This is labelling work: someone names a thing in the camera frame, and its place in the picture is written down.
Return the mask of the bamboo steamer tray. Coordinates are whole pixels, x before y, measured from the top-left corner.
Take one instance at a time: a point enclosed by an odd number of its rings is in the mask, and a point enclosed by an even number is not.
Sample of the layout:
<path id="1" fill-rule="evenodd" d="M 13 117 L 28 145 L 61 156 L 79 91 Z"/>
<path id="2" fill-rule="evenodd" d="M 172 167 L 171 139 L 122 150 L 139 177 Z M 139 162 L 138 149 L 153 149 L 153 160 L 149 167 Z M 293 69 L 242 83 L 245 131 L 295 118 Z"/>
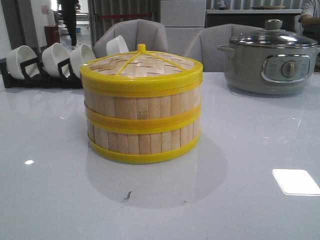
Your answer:
<path id="1" fill-rule="evenodd" d="M 145 124 L 158 127 L 196 120 L 201 112 L 201 86 L 183 92 L 147 97 L 125 97 L 84 88 L 87 117 L 110 128 Z"/>
<path id="2" fill-rule="evenodd" d="M 145 134 L 112 132 L 87 121 L 93 150 L 107 159 L 129 164 L 153 164 L 180 157 L 197 145 L 200 133 L 199 118 L 177 129 Z"/>

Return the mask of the bamboo steamer lid yellow rim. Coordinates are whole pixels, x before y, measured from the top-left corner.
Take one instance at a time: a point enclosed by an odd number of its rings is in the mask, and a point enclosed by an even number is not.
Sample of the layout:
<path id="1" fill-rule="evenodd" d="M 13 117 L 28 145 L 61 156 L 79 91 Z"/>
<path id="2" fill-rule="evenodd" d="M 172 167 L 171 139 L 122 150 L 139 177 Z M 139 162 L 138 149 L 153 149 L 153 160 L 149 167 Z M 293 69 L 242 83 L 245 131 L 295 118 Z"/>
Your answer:
<path id="1" fill-rule="evenodd" d="M 203 81 L 203 65 L 192 58 L 147 50 L 93 59 L 80 66 L 84 88 L 118 97 L 159 97 L 183 93 Z"/>

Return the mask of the white bowl right upright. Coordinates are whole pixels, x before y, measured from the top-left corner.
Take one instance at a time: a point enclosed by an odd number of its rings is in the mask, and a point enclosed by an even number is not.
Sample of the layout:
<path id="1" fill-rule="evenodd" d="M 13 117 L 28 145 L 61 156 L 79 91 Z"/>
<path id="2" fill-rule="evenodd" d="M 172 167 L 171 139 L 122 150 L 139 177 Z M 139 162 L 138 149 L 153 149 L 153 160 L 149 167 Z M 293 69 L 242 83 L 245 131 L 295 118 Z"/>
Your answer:
<path id="1" fill-rule="evenodd" d="M 121 35 L 118 35 L 106 43 L 106 53 L 108 56 L 127 52 L 129 52 L 128 46 Z"/>

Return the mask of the white refrigerator cabinet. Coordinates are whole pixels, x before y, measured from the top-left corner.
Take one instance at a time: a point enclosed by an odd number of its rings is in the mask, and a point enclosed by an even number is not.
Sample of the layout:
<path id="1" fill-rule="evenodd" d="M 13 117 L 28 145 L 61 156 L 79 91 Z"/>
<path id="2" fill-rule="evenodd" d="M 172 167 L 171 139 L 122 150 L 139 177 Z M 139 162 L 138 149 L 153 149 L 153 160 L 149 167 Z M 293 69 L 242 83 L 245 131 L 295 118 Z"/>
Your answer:
<path id="1" fill-rule="evenodd" d="M 205 28 L 205 0 L 161 0 L 160 23 L 165 26 L 168 52 L 182 55 L 191 40 Z"/>

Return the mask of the grey electric cooker pot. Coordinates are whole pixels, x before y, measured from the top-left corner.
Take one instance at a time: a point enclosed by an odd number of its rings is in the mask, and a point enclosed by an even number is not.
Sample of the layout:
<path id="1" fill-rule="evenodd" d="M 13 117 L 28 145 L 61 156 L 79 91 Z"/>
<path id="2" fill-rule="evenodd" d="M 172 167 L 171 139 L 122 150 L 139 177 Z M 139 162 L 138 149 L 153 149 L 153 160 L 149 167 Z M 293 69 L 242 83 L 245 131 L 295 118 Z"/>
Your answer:
<path id="1" fill-rule="evenodd" d="M 274 48 L 219 45 L 225 52 L 224 76 L 235 88 L 253 93 L 287 95 L 303 91 L 311 83 L 320 48 Z"/>

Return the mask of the black bowl rack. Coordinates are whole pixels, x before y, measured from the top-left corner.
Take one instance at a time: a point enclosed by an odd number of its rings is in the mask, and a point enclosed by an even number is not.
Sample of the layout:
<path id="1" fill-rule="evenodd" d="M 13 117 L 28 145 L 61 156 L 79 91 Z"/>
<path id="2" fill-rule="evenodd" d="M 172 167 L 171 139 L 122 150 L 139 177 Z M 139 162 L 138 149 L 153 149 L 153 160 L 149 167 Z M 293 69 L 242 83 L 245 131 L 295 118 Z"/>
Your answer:
<path id="1" fill-rule="evenodd" d="M 50 76 L 37 56 L 33 59 L 20 63 L 24 79 L 16 79 L 11 76 L 7 69 L 7 57 L 0 60 L 0 73 L 5 88 L 62 88 L 81 89 L 82 83 L 73 73 L 66 77 Z"/>

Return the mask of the red bin in background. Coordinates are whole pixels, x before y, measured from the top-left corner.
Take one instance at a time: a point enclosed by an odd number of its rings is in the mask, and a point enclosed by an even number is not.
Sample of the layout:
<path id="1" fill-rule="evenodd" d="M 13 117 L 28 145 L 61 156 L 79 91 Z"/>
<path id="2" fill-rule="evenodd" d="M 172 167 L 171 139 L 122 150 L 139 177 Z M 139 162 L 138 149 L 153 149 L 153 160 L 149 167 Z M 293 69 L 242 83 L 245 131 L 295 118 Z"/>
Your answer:
<path id="1" fill-rule="evenodd" d="M 44 26 L 44 34 L 48 47 L 52 46 L 54 43 L 60 43 L 59 30 L 56 25 Z"/>

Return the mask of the glass cooker lid grey knob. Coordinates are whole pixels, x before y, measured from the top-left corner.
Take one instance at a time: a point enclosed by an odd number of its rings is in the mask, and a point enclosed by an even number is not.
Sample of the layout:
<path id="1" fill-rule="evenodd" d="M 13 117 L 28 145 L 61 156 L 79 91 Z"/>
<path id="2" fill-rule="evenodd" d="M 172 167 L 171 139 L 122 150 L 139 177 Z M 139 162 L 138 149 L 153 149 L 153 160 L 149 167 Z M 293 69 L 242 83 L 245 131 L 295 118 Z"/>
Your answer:
<path id="1" fill-rule="evenodd" d="M 296 32 L 281 29 L 283 21 L 267 19 L 264 28 L 240 33 L 230 38 L 232 44 L 270 48 L 311 48 L 318 42 Z"/>

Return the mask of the standing person in background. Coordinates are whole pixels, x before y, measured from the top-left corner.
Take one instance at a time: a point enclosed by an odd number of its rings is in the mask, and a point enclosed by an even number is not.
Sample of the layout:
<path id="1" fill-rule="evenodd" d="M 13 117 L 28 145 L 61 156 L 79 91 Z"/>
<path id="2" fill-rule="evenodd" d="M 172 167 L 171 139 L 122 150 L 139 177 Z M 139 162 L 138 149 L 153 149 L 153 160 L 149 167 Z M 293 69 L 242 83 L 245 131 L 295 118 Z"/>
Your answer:
<path id="1" fill-rule="evenodd" d="M 61 5 L 62 17 L 71 39 L 71 49 L 74 50 L 77 48 L 76 10 L 81 5 L 78 0 L 58 0 L 57 3 Z"/>

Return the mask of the white bowl far left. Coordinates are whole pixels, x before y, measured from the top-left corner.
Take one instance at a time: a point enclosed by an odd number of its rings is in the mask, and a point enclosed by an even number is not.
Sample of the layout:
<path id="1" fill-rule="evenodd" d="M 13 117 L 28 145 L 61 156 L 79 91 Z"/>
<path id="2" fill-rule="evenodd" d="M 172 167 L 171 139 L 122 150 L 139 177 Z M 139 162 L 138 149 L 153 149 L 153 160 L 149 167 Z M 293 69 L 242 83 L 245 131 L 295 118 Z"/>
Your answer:
<path id="1" fill-rule="evenodd" d="M 21 45 L 8 53 L 6 58 L 7 70 L 13 78 L 24 80 L 25 77 L 20 64 L 36 57 L 36 53 L 29 46 Z"/>

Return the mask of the person at right edge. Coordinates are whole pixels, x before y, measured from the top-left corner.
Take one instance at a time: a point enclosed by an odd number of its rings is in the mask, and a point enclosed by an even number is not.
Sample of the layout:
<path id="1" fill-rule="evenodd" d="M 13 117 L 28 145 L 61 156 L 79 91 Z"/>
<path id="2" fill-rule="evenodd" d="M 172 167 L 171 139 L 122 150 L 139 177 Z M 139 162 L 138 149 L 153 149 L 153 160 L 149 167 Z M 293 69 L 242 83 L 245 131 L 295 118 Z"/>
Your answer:
<path id="1" fill-rule="evenodd" d="M 304 0 L 299 22 L 303 27 L 303 34 L 314 40 L 320 40 L 320 1 Z"/>

